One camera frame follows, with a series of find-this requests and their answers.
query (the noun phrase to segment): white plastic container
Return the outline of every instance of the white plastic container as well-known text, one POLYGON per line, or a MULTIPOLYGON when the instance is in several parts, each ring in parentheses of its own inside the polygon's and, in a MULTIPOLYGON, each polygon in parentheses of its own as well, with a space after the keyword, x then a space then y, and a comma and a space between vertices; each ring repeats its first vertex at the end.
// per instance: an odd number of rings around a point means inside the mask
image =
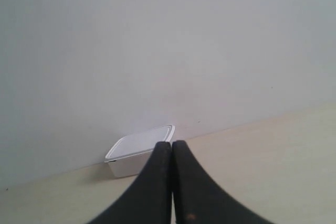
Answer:
POLYGON ((126 177, 140 173, 160 141, 171 142, 174 125, 155 128, 119 139, 105 156, 115 177, 126 177))

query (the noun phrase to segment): small brown spot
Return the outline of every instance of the small brown spot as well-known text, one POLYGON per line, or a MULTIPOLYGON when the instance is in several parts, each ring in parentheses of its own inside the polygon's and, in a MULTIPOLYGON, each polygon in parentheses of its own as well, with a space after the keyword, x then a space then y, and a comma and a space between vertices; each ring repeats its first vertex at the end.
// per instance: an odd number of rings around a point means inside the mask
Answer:
POLYGON ((194 214, 188 214, 187 220, 196 220, 196 216, 194 214))

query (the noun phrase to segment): plastic container lid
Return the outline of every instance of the plastic container lid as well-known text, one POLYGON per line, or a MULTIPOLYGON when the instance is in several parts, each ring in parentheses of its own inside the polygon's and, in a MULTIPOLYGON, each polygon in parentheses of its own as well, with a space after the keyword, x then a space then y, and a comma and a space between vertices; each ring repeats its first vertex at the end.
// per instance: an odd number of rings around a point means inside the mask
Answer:
POLYGON ((105 162, 150 152, 154 149, 157 142, 170 142, 174 131, 174 125, 167 125, 146 132, 124 136, 106 154, 105 162))

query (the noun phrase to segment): beige floor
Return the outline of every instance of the beige floor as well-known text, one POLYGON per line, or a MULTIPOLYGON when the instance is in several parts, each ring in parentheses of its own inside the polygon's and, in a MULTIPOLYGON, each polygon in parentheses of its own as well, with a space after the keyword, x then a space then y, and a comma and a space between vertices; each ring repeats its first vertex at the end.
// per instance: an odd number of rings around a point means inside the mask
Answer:
MULTIPOLYGON (((208 173, 275 223, 336 223, 336 103, 197 137, 208 173)), ((0 192, 0 223, 85 223, 132 183, 105 164, 0 192)))

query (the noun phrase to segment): black curved shape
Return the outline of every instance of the black curved shape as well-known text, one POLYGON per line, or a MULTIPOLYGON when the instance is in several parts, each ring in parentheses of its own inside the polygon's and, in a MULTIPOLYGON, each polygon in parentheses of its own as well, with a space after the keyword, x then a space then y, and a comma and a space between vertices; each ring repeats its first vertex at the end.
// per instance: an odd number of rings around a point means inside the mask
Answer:
POLYGON ((133 184, 90 224, 170 224, 170 163, 170 143, 158 142, 133 184))
POLYGON ((173 143, 172 164, 177 224, 271 223, 223 191, 203 170, 185 141, 173 143))

